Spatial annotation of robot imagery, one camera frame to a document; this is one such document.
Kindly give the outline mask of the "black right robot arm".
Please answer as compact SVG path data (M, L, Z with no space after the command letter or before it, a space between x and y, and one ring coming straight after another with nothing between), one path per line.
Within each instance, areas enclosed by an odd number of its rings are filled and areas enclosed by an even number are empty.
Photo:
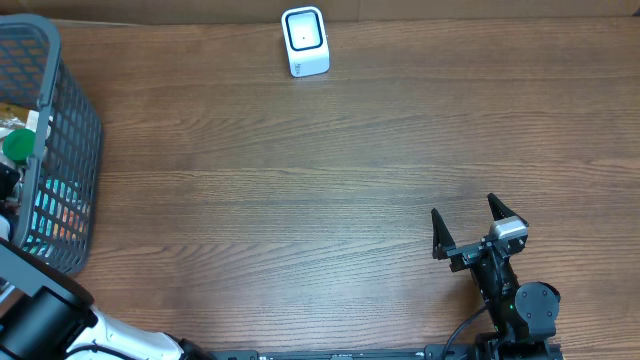
M432 256L449 260L450 270L468 270L483 306L463 321L443 345L427 345L427 359L561 359L556 335L561 295L545 282L521 284L510 259L526 247L529 223L495 194L487 195L493 223L478 242L457 246L437 209L431 210ZM480 315L488 313L494 327L471 344L456 347L455 340Z

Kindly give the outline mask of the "teal snack packet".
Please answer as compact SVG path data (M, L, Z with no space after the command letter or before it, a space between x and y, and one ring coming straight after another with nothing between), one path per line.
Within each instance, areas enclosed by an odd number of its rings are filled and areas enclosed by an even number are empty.
M77 182L67 185L58 179L46 180L44 185L45 189L36 195L31 234L23 249L44 257L61 252L64 245L85 250L90 207L83 199L82 186Z

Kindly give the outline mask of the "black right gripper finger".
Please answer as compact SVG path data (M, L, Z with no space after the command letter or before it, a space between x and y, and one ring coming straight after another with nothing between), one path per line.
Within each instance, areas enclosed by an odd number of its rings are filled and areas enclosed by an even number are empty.
M487 200L495 221L516 216L516 213L506 206L494 193L489 193Z
M456 248L455 241L436 208L431 210L431 219L433 226L432 256L437 260L447 259L447 253Z

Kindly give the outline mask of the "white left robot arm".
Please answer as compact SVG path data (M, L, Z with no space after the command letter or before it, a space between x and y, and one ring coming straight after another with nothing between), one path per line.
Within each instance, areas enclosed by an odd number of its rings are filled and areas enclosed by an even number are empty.
M104 315L81 285L6 240L1 278L22 292L1 316L3 359L215 359L187 339Z

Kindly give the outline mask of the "cream brown snack pouch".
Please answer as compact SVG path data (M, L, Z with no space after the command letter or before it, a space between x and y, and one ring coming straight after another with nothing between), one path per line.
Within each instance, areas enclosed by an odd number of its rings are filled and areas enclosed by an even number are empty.
M13 104L0 105L0 138L4 140L15 130L29 129L37 131L39 112Z

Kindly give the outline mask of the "green lid seasoning jar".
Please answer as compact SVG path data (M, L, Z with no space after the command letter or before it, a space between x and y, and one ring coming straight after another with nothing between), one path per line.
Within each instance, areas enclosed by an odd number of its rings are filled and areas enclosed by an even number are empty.
M33 154L36 133L23 128L9 133L2 144L3 154L16 164L25 164Z

